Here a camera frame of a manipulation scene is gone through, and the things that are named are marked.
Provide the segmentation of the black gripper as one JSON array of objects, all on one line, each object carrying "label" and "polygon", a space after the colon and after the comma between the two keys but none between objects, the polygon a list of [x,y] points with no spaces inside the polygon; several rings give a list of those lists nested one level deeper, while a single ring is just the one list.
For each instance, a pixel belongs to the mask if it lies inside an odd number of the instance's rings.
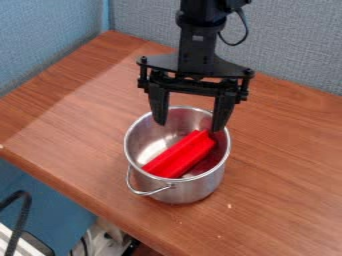
[{"label": "black gripper", "polygon": [[211,130],[218,132],[226,126],[234,106],[249,97],[250,80],[254,71],[223,60],[215,53],[217,39],[229,46],[222,36],[225,24],[182,26],[178,51],[171,54],[142,56],[138,59],[141,77],[138,87],[149,94],[153,117],[165,125],[169,115],[170,93],[185,93],[215,98]]}]

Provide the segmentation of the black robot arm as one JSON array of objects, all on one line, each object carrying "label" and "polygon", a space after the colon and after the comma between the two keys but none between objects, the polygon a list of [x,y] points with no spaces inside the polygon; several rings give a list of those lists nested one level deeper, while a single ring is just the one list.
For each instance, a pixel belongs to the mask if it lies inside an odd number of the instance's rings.
[{"label": "black robot arm", "polygon": [[253,69],[223,60],[215,54],[223,39],[227,16],[243,16],[251,0],[181,0],[177,25],[181,28],[178,51],[138,59],[138,87],[149,94],[153,117],[163,125],[173,92],[215,99],[211,130],[222,130],[234,106],[247,100]]}]

